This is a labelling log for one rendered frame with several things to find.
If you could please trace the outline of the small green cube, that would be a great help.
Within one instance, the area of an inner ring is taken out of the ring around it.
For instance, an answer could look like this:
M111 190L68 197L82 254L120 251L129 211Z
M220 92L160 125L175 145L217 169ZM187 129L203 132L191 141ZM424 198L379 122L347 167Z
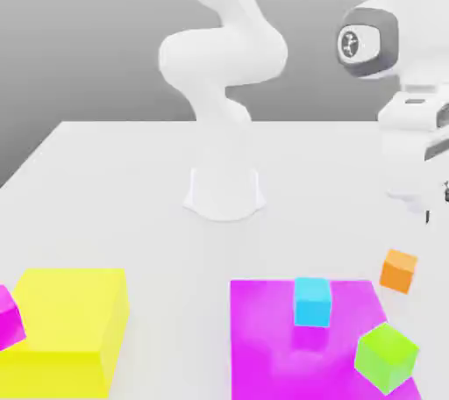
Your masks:
M386 396L412 377L418 353L417 344L383 322L360 337L354 368Z

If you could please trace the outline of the small orange cube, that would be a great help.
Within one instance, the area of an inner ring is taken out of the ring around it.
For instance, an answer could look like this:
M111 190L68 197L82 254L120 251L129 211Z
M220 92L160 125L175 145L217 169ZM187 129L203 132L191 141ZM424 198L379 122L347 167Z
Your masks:
M415 255L390 249L383 262L380 285L403 294L408 294L417 265Z

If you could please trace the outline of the small magenta cube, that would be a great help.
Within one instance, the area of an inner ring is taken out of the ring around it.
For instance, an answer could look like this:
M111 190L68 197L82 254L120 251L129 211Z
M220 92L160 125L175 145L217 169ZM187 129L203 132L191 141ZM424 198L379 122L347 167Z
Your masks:
M0 351L26 338L19 308L8 289L0 284Z

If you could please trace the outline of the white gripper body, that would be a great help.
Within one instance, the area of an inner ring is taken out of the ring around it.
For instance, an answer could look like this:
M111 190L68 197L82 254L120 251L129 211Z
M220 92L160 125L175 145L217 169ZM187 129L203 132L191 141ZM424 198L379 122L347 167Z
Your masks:
M436 196L449 184L449 127L381 132L382 175L389 196Z

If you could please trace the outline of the small cyan cube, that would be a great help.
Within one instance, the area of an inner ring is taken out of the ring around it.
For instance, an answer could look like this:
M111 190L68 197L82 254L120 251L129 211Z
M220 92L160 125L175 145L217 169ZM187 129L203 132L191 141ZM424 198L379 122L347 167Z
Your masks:
M329 327L331 320L331 284L324 278L297 277L294 280L294 324Z

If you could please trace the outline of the large yellow box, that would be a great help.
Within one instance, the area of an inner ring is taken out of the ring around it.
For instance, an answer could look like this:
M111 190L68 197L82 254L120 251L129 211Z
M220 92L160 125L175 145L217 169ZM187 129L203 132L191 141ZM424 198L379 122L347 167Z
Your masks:
M28 268L12 296L25 339L0 351L0 399L103 399L130 304L122 268Z

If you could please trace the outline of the large magenta box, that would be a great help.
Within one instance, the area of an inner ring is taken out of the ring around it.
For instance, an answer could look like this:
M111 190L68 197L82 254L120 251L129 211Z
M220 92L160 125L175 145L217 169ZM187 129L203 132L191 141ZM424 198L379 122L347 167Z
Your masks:
M373 284L331 294L330 326L298 327L293 281L231 281L232 400L422 400L412 379L385 396L354 368L359 338L387 319Z

